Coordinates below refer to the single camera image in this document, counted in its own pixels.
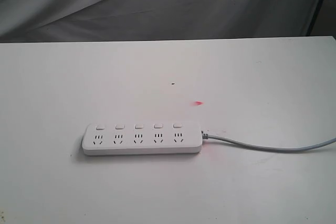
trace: power cord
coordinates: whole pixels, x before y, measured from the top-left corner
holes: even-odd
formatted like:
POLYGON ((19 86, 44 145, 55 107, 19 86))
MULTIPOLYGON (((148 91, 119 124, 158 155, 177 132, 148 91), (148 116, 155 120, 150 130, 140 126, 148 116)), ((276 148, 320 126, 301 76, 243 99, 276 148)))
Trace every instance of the power cord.
POLYGON ((238 141, 234 141, 225 137, 220 137, 220 136, 212 136, 212 135, 208 135, 206 133, 202 132, 202 138, 203 139, 216 139, 216 140, 220 140, 223 142, 227 142, 227 143, 231 143, 243 148, 247 148, 247 149, 251 149, 251 150, 257 150, 257 151, 263 151, 263 152, 277 152, 277 153, 299 153, 299 152, 305 152, 305 151, 309 151, 309 150, 313 150, 313 149, 317 149, 317 148, 321 148, 324 147, 326 145, 332 144, 336 142, 336 137, 329 140, 329 141, 325 141, 323 143, 320 144, 315 144, 315 145, 311 145, 311 146, 306 146, 306 147, 301 147, 301 148, 274 148, 274 147, 264 147, 264 146, 258 146, 258 145, 251 145, 251 144, 245 144, 245 143, 241 143, 238 141))

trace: white switch button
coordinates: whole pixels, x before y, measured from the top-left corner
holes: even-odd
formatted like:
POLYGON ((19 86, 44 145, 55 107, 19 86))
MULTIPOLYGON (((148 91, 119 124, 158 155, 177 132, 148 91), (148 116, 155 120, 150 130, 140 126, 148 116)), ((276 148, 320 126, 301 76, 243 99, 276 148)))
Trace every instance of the white switch button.
POLYGON ((161 129, 161 128, 163 128, 163 124, 162 123, 155 123, 154 128, 155 129, 161 129))
POLYGON ((97 131, 105 130, 105 125, 103 125, 103 124, 99 124, 99 125, 96 127, 96 130, 97 130, 97 131))
POLYGON ((117 124, 115 127, 116 130, 122 130, 123 128, 125 128, 124 124, 117 124))
POLYGON ((143 124, 136 124, 136 125, 135 125, 135 128, 136 128, 136 129, 143 129, 143 124))
POLYGON ((173 127, 174 128, 182 128, 182 123, 174 123, 173 127))

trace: gray cloth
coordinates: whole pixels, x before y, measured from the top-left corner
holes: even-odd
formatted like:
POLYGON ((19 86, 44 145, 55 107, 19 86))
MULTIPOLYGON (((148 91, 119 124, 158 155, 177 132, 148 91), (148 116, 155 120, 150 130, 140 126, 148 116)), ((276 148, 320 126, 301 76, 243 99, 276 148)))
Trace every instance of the gray cloth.
POLYGON ((1 0, 0 35, 2 41, 303 36, 316 3, 317 0, 1 0))

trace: white power strip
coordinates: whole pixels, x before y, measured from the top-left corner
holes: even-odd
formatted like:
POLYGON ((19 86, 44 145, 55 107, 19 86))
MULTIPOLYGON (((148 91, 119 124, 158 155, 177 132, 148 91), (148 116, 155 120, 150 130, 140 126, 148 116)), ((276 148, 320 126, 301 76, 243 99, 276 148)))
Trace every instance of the white power strip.
POLYGON ((198 153, 202 133, 195 122, 90 124, 82 147, 86 155, 198 153))

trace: cable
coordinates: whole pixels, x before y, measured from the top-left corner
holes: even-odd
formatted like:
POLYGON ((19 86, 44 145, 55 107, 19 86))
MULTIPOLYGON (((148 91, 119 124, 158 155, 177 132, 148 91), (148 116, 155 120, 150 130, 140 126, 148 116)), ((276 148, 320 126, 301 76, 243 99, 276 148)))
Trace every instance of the cable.
POLYGON ((329 145, 329 144, 332 144, 332 143, 336 142, 336 137, 335 137, 335 138, 333 138, 329 141, 325 141, 325 142, 320 143, 320 144, 315 144, 315 145, 301 147, 301 148, 274 148, 274 147, 263 147, 263 146, 258 146, 258 145, 245 144, 245 143, 234 141, 234 140, 231 140, 231 139, 228 139, 228 138, 225 138, 225 137, 208 135, 208 134, 203 133, 203 132, 202 132, 202 137, 203 137, 203 139, 211 138, 211 139, 220 140, 220 141, 223 141, 223 142, 235 144, 235 145, 238 145, 240 147, 251 149, 251 150, 264 151, 264 152, 278 152, 278 153, 305 152, 305 151, 321 148, 321 147, 324 147, 326 145, 329 145))

